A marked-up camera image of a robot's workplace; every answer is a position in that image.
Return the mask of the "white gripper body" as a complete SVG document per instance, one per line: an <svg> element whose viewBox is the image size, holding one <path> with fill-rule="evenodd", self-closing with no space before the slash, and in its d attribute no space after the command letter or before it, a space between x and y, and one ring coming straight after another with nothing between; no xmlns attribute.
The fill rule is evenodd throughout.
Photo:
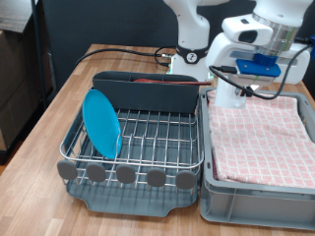
<svg viewBox="0 0 315 236"><path fill-rule="evenodd" d="M303 44L294 43L288 51L283 51L280 54L277 64L282 72L275 78L276 83L283 80L289 61L303 47ZM215 37L209 49L206 66L236 66L237 59L253 60L257 49L258 46L256 45L234 42L221 32ZM306 73L309 61L310 49L307 49L294 60L285 82L293 85L299 83Z"/></svg>

